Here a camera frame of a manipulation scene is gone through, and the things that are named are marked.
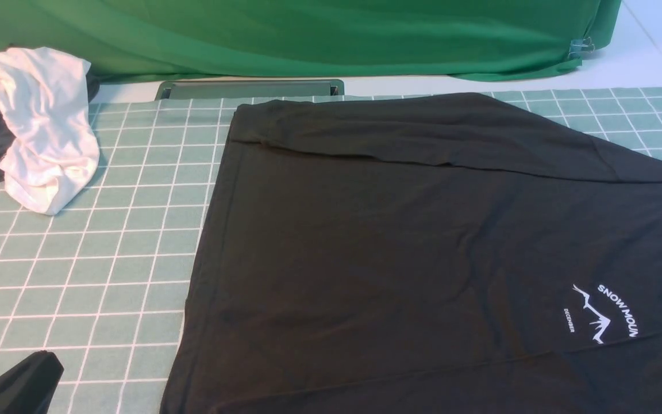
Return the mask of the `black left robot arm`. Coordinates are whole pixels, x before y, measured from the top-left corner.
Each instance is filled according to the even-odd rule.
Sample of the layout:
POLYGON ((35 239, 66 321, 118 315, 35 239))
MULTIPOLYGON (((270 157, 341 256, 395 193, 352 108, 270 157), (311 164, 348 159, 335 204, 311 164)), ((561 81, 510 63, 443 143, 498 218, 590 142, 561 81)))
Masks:
POLYGON ((0 375, 0 413, 47 413, 63 372, 55 353, 30 354, 0 375))

